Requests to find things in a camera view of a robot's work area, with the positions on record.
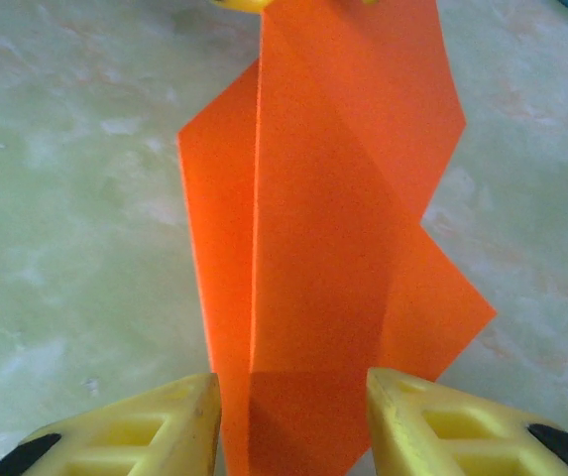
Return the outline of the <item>orange paper sheet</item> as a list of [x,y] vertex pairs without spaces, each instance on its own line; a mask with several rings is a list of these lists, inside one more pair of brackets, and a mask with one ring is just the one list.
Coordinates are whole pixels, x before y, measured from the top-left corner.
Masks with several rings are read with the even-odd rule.
[[494,317],[421,226],[464,127],[436,0],[272,0],[180,130],[228,476],[345,476],[368,370],[434,380]]

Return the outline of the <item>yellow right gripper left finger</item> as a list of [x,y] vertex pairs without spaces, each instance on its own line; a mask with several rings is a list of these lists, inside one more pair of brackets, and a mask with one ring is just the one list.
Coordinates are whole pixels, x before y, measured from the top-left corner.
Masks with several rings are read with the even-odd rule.
[[40,427],[0,476],[213,476],[221,416],[217,375],[191,375]]

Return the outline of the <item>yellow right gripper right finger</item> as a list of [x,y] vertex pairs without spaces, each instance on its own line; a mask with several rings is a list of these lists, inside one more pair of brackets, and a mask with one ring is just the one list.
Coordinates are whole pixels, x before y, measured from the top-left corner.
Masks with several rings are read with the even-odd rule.
[[377,476],[568,476],[553,421],[392,369],[367,374]]

